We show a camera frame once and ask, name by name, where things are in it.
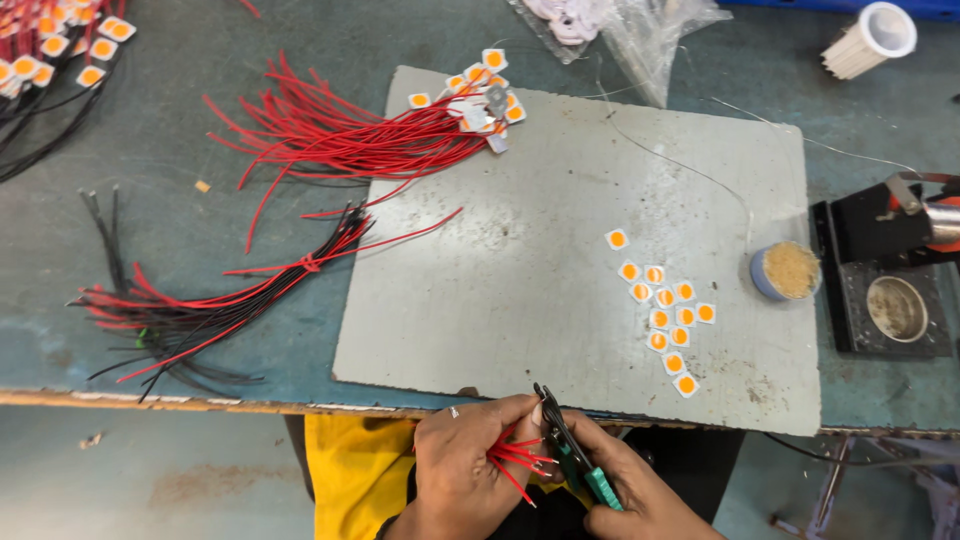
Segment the wrist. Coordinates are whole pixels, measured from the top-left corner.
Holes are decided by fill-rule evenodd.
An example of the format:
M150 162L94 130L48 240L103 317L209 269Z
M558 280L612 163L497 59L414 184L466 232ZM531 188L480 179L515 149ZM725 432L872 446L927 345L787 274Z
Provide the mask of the wrist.
M424 527L417 501L407 504L383 535L383 540L433 540L430 527Z

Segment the yellow clothing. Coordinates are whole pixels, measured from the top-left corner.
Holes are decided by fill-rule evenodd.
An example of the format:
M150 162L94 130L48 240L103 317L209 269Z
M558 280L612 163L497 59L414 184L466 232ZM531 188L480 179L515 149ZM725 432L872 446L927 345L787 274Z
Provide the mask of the yellow clothing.
M306 460L317 500L317 540L372 540L388 518L407 504L407 476L414 465L414 426L409 420L308 414L303 417ZM540 483L532 475L533 483ZM544 492L562 485L540 483ZM576 496L587 508L583 488Z

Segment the bundle of wires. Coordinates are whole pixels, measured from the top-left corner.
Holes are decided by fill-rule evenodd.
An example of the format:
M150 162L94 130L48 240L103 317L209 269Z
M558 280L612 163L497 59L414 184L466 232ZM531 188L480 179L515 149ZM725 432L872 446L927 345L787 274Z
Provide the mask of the bundle of wires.
M91 375L89 380L129 364L149 359L156 360L153 364L117 380L122 382L157 370L141 383L147 386L140 398L141 402L154 388L160 376L165 373L184 384L211 394L236 397L211 388L200 380L233 385L257 383L263 378L253 378L202 365L195 359L197 354L241 331L303 279L319 272L331 259L388 244L415 234L426 233L440 227L460 211L457 209L446 219L429 228L364 247L354 247L360 237L373 225L373 221L362 208L345 209L330 238L300 261L272 268L242 271L249 273L278 270L270 278L243 290L223 296L184 301L156 290L147 281L140 265L136 262L133 264L132 278L126 278L117 234L116 189L115 187L113 190L113 209L109 228L101 216L96 193L81 192L81 198L103 240L114 290L108 292L99 284L93 288L81 288L81 297L67 305L85 307L90 313L89 318L94 320L97 326L133 342L130 347L111 348L113 351L137 353L133 358L114 363Z
M312 82L299 79L280 52L278 68L269 61L267 77L278 84L279 95L271 90L259 94L257 107L240 98L244 110L259 128L245 129L230 120L210 100L204 100L228 125L240 134L237 142L213 133L214 140L255 158L237 184L244 186L258 163L280 166L280 172L264 194L250 223L246 252L250 252L257 218L276 185L287 175L305 179L387 179L402 183L386 195L365 203L375 205L406 187L413 179L443 170L479 152L486 146L483 133L462 132L459 118L448 107L453 99L479 93L459 93L438 99L429 107L410 109L394 118L363 110L334 95L326 81L313 69ZM497 126L503 120L496 121ZM304 214L323 217L339 210Z
M520 482L516 481L516 479L511 476L506 469L503 468L503 465L500 464L500 461L513 461L513 463L519 463L530 472L536 473L542 477L549 477L551 475L543 471L540 468L540 465L542 463L557 463L558 461L552 457L536 455L524 448L535 445L543 439L532 439L529 441L508 443L507 439L510 438L510 435L514 433L514 430L516 430L516 423L511 424L503 431L503 433L500 433L499 438L497 438L496 442L493 443L493 446L487 450L487 459L493 463L493 466L500 470L500 473L506 475L507 479L509 479L514 487L520 492L520 495L523 496L523 500L536 508L537 505L534 504L533 500L530 499L530 496L527 495L526 490L523 489L523 486L520 485Z
M49 103L55 88L73 85L73 81L64 77L64 72L75 59L82 59L86 66L92 65L90 42L95 37L98 19L115 13L122 17L125 3L125 0L117 0L116 9L109 0L83 5L64 0L16 0L0 6L0 183L61 148L81 128L100 101L106 82L121 57L119 47L113 48L115 53L110 53L108 60L102 62L103 74L95 72L95 83L85 87L76 85L73 95ZM50 49L42 46L50 38L66 44L57 48L55 56L47 54ZM25 67L18 67L22 62L26 62ZM41 115L46 123L62 125L61 119L50 117L81 98L85 100L70 112L72 117L65 127L49 140L27 151L14 144L24 134L32 133L27 128Z

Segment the green tape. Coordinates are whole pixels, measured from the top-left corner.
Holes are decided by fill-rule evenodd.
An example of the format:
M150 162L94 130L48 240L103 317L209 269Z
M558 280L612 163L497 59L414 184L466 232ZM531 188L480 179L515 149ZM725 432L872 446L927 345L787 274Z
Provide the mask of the green tape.
M136 348L137 349L146 349L147 346L143 344L143 336L147 335L147 327L143 327L143 330L140 331L140 337L136 338Z
M603 474L603 471L600 470L600 467L596 467L585 474L584 479L587 481L590 489L593 490L593 494L600 500L600 503L606 504L614 510L623 511L623 506L620 505L620 501L617 499L616 494L613 493L613 488L610 487L610 483L607 482L607 477Z

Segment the black wire bundle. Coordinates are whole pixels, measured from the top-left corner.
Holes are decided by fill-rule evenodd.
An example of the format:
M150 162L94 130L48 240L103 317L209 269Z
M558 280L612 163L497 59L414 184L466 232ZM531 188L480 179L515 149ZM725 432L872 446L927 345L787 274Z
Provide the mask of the black wire bundle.
M125 277L117 238L117 187L113 189L109 229L100 214L96 194L81 192L81 198L103 240L114 291L107 292L100 287L82 289L83 296L67 305L86 307L92 314L88 318L104 327L105 331L135 340L133 347L112 347L110 350L144 353L110 365L87 380L119 367L153 358L157 362L167 363L158 366L156 373L141 383L141 386L147 385L147 388L140 402L150 394L156 381L164 373L188 386L225 398L237 396L211 388L198 379L223 385L255 384L262 381L262 377L254 378L202 365L194 356L240 331L307 274L319 271L325 261L309 265L309 268L287 268L253 287L225 296L181 302L160 294L150 286L136 263L132 280ZM363 210L345 210L334 234L310 254L311 259L325 258L351 249L371 225Z
M106 73L104 74L104 77L97 85L91 88L84 88L74 95L53 105L42 107L44 100L49 95L50 89L58 80L63 79L62 75L71 61L75 59L83 59L84 55L78 55L73 58L70 56L70 51L73 51L77 42L83 36L83 30L83 27L75 27L71 29L70 33L67 34L70 43L67 45L66 51L58 58L51 59L48 57L45 59L54 67L53 79L50 81L49 85L45 87L32 86L29 89L20 92L20 94L13 99L0 97L0 131L7 130L7 133L2 139L0 139L1 159L5 154L8 154L11 144L19 135L24 133L27 126L29 126L38 115L51 110L57 110L77 99L80 99L81 97L88 96L84 104L74 115L73 119L71 119L69 124L67 124L66 128L64 128L63 131L59 132L51 140L42 144L39 148L28 152L27 154L18 156L11 160L0 161L0 184L29 169L40 160L43 160L62 147L67 140L69 140L70 137L81 128L87 117L90 115L90 112L103 96L104 88L107 85L107 80L115 71L116 65L120 61L120 57L123 54L122 48L118 48L116 55L108 63L105 69Z

